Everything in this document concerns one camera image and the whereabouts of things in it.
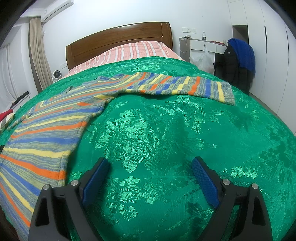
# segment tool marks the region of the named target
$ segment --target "green bedspread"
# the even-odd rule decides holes
[[[122,61],[58,81],[23,105],[16,118],[71,85],[145,71],[219,80],[176,59]],[[234,87],[233,93],[236,106],[188,95],[124,94],[90,122],[69,159],[67,182],[100,156],[109,159],[108,178],[87,209],[105,241],[195,240],[213,213],[191,172],[195,156],[237,185],[257,183],[274,240],[281,240],[296,218],[296,139],[254,99]],[[12,131],[0,136],[0,145]]]

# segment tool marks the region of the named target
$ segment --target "pink striped bed sheet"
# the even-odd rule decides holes
[[[64,76],[64,78],[84,71],[89,68],[97,67],[103,64],[110,64],[123,60],[159,56],[165,58],[175,58],[183,60],[164,43],[156,41],[141,41],[137,43],[130,43],[120,45],[112,48],[99,56],[96,56],[83,64],[74,67]]]

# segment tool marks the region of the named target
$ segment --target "black puffer jacket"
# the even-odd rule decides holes
[[[248,95],[253,78],[254,74],[251,71],[239,67],[237,55],[233,47],[228,45],[224,52],[223,80]]]

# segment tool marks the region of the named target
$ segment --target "wall-mounted air conditioner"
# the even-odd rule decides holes
[[[48,20],[52,19],[58,13],[72,6],[73,4],[74,4],[74,0],[57,0],[53,2],[42,13],[41,22],[46,23]]]

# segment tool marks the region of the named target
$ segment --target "blue towel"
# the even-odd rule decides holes
[[[241,68],[246,68],[255,75],[255,55],[252,47],[245,41],[239,39],[230,39],[228,43],[233,47],[237,55],[239,66]]]

